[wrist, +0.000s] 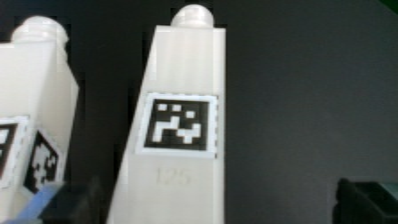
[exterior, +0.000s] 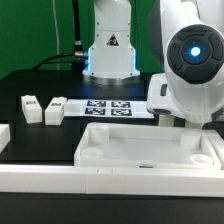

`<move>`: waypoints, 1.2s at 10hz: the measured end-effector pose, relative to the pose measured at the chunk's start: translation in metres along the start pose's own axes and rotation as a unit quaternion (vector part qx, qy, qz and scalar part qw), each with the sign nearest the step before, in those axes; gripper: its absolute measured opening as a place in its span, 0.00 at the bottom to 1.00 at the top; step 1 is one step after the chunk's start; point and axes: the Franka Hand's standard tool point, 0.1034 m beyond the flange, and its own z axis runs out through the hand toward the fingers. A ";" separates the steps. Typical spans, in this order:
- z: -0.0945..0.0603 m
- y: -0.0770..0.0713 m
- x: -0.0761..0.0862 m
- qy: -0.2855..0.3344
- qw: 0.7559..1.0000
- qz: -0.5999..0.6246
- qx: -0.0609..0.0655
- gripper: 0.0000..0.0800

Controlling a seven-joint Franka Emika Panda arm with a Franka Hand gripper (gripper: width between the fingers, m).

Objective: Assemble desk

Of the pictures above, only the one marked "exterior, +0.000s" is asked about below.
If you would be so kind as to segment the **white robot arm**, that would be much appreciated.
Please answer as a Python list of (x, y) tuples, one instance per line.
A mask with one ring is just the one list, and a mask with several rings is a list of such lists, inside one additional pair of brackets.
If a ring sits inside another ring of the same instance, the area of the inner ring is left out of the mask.
[[(93, 0), (95, 40), (83, 78), (119, 85), (140, 75), (129, 0)], [(156, 0), (149, 15), (152, 76), (147, 110), (204, 124), (224, 114), (224, 0)]]

